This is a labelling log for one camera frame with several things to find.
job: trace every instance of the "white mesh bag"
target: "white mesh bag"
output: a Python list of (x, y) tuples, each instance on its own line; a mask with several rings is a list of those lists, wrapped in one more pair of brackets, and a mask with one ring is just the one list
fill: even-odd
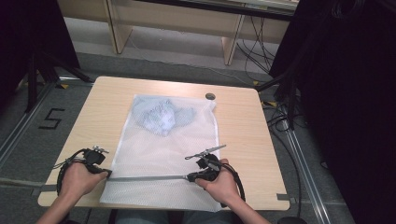
[[(136, 95), (111, 165), (111, 177), (187, 175), (199, 171), (187, 156), (219, 145), (213, 109), (206, 99)], [(106, 182), (101, 203), (216, 212), (220, 205), (187, 180)]]

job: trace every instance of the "person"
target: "person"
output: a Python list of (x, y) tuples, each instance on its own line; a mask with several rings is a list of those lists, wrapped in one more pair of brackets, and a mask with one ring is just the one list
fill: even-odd
[[(222, 159), (220, 162), (228, 163), (228, 160)], [(64, 175), (62, 189), (58, 198), (55, 199), (51, 207), (37, 221), (37, 224), (61, 222), (76, 205), (78, 200), (83, 195), (91, 192), (100, 181), (106, 178), (106, 176), (107, 172), (94, 175), (85, 168), (84, 164), (73, 162)], [(217, 202), (226, 204), (244, 223), (270, 223), (240, 198), (236, 183), (233, 181), (233, 175), (225, 168), (220, 170), (216, 180), (210, 182), (203, 179), (196, 179), (195, 183), (206, 190)]]

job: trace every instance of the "wooden table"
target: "wooden table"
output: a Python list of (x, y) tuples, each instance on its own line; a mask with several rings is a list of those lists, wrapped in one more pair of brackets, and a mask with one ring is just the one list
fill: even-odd
[[(214, 110), (219, 125), (219, 141), (227, 144), (220, 152), (238, 172), (247, 202), (255, 210), (287, 210), (288, 200), (280, 201), (286, 190), (269, 134), (258, 93), (253, 89), (166, 82), (120, 77), (99, 77), (81, 109), (56, 163), (81, 148), (98, 145), (110, 151), (102, 168), (110, 168), (120, 141), (123, 125), (135, 94), (203, 98), (216, 96)], [(56, 184), (59, 170), (52, 170), (46, 185)], [(101, 182), (77, 206), (108, 208), (147, 208), (128, 204), (99, 203), (105, 187)], [(41, 192), (38, 203), (50, 206), (55, 191)]]

